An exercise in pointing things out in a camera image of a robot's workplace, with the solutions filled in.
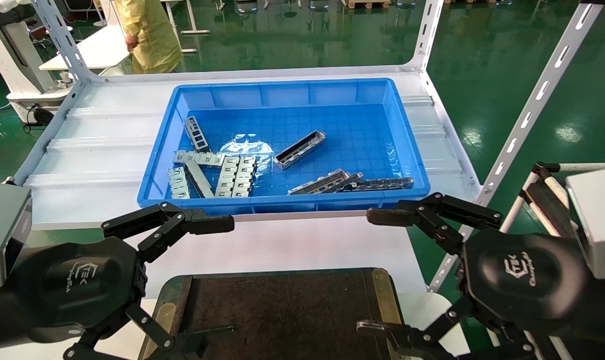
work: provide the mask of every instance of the pallet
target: pallet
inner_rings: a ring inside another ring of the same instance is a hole
[[[355,9],[356,4],[364,4],[365,9],[371,9],[373,4],[381,4],[383,8],[388,8],[391,0],[346,0],[346,7]]]
[[[444,0],[445,4],[451,4],[451,3],[455,3],[456,0]],[[496,0],[464,0],[465,3],[467,4],[473,4],[473,3],[482,3],[482,2],[487,2],[487,3],[496,3]]]

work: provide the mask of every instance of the table leg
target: table leg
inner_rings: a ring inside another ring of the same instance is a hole
[[[182,30],[180,33],[183,35],[197,35],[197,34],[210,34],[209,30],[198,30],[196,27],[196,19],[194,18],[194,9],[191,6],[190,0],[186,1],[186,12],[189,15],[189,23],[191,23],[191,30]]]

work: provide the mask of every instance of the white pipe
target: white pipe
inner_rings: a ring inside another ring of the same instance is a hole
[[[567,197],[567,190],[565,190],[565,188],[558,183],[558,180],[556,180],[554,176],[549,176],[545,178],[544,183],[547,184],[547,187],[549,187],[550,191],[556,195],[556,198],[558,198],[558,200],[565,205],[565,208],[569,209],[570,201]]]
[[[583,172],[605,169],[605,162],[584,162],[575,164],[558,164],[562,172]]]
[[[547,219],[545,213],[541,210],[540,207],[538,207],[538,205],[536,205],[535,202],[529,203],[529,207],[531,208],[531,210],[533,210],[534,214],[536,214],[536,216],[538,217],[538,220],[540,220],[540,222],[542,223],[542,226],[544,226],[545,230],[547,230],[550,235],[554,237],[560,237],[558,230],[556,230],[556,228],[552,225],[552,222]]]
[[[529,176],[524,181],[524,184],[522,184],[522,189],[524,191],[526,191],[527,188],[529,187],[529,185],[535,183],[536,180],[538,180],[538,175],[533,172],[530,172]],[[516,217],[518,216],[518,212],[520,211],[520,208],[523,207],[524,203],[525,203],[524,198],[522,198],[520,196],[516,196],[515,201],[513,201],[513,205],[511,205],[511,209],[509,209],[509,212],[506,214],[506,217],[504,217],[503,223],[500,226],[499,231],[501,233],[507,233],[509,231],[511,226],[514,224]]]

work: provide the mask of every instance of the white machine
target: white machine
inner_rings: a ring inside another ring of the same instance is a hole
[[[7,100],[23,123],[37,123],[29,109],[37,103],[42,109],[55,112],[72,88],[56,81],[51,73],[42,71],[36,48],[31,42],[26,18],[33,16],[31,5],[0,7],[0,74],[9,89]]]

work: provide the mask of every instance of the slotted metal post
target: slotted metal post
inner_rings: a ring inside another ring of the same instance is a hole
[[[556,45],[555,50],[551,54],[549,62],[547,62],[538,82],[534,86],[529,99],[524,104],[520,116],[518,116],[515,125],[513,125],[513,129],[504,143],[496,162],[491,167],[487,180],[485,180],[479,196],[474,201],[476,204],[485,207],[492,200],[497,187],[501,184],[516,154],[525,142],[529,132],[531,132],[536,120],[538,120],[538,116],[543,111],[545,104],[547,104],[547,100],[549,100],[552,92],[556,89],[556,85],[560,82],[567,66],[572,61],[604,5],[605,0],[584,0],[578,5],[569,20],[565,32],[563,32],[558,41],[558,45]],[[471,227],[463,225],[460,227],[459,232],[464,236],[464,240],[467,241],[472,231]],[[440,286],[442,286],[457,260],[458,256],[456,255],[445,255],[428,286],[427,290],[429,292],[437,292],[440,289]]]

